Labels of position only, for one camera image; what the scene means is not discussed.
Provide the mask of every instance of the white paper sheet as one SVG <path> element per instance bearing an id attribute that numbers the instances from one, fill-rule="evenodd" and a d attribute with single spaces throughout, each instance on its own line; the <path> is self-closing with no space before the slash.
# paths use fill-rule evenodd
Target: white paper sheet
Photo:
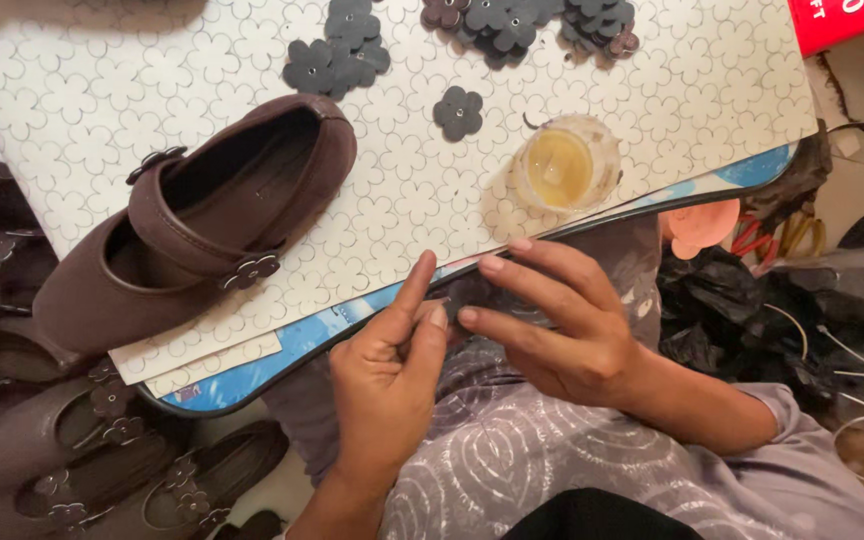
<path id="1" fill-rule="evenodd" d="M 63 256 L 125 206 L 124 179 L 150 151 L 195 147 L 293 92 L 286 44 L 323 37 L 327 2 L 33 4 L 0 24 L 0 148 Z M 126 380 L 401 280 L 426 248 L 455 261 L 580 219 L 523 208 L 495 181 L 531 134 L 526 120 L 591 114 L 624 140 L 622 181 L 593 212 L 814 133 L 786 0 L 635 4 L 642 48 L 630 59 L 568 55 L 553 21 L 522 65 L 493 71 L 426 30 L 421 0 L 375 3 L 392 67 L 341 102 L 359 138 L 341 195 L 264 283 L 114 350 Z M 485 103 L 482 129 L 458 143 L 431 122 L 451 85 Z"/>

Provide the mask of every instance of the hand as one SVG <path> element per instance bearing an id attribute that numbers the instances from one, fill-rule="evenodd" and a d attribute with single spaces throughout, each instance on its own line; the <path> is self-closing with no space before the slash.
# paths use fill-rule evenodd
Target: hand
<path id="1" fill-rule="evenodd" d="M 435 254 L 425 251 L 395 300 L 329 353 L 339 417 L 335 469 L 347 478 L 388 489 L 428 432 L 447 337 L 441 303 L 423 302 L 435 267 Z"/>
<path id="2" fill-rule="evenodd" d="M 479 271 L 539 307 L 553 331 L 482 307 L 463 307 L 459 322 L 502 344 L 506 358 L 543 394 L 574 404 L 628 411 L 651 355 L 632 337 L 625 309 L 598 263 L 564 244 L 520 239 L 509 244 L 520 261 L 487 255 Z"/>

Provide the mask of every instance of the fingernail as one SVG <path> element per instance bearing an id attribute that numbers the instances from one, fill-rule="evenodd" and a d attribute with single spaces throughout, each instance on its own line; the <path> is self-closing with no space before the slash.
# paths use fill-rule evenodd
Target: fingernail
<path id="1" fill-rule="evenodd" d="M 516 238 L 509 242 L 511 251 L 526 252 L 532 249 L 532 240 L 528 238 Z"/>
<path id="2" fill-rule="evenodd" d="M 479 318 L 479 314 L 471 307 L 463 307 L 459 309 L 459 322 L 463 325 L 471 325 Z"/>
<path id="3" fill-rule="evenodd" d="M 429 322 L 442 330 L 446 329 L 446 325 L 449 324 L 449 315 L 446 314 L 446 309 L 441 304 L 432 308 L 432 312 L 429 313 Z"/>
<path id="4" fill-rule="evenodd" d="M 479 259 L 479 270 L 489 274 L 497 273 L 503 266 L 505 266 L 505 261 L 494 254 L 487 254 Z"/>

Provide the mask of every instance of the grey patterned clothing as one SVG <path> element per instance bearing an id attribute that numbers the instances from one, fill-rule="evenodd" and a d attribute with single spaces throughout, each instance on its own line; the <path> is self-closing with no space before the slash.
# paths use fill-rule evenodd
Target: grey patterned clothing
<path id="1" fill-rule="evenodd" d="M 655 218 L 596 227 L 566 242 L 605 269 L 632 334 L 654 349 Z M 514 305 L 498 301 L 495 307 L 546 322 L 541 313 Z M 864 488 L 839 462 L 832 435 L 799 411 L 785 386 L 740 388 L 773 411 L 780 433 L 765 447 L 723 459 L 616 410 L 545 396 L 506 362 L 501 346 L 467 340 L 445 360 L 432 425 L 386 500 L 379 537 L 498 538 L 555 495 L 596 487 L 708 539 L 864 539 Z M 314 485 L 338 452 L 331 396 L 324 357 L 263 396 Z"/>

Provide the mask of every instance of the red box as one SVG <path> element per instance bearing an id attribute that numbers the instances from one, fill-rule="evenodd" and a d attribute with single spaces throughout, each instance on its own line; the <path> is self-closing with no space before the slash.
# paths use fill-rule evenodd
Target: red box
<path id="1" fill-rule="evenodd" d="M 864 0 L 789 0 L 801 55 L 864 33 Z"/>

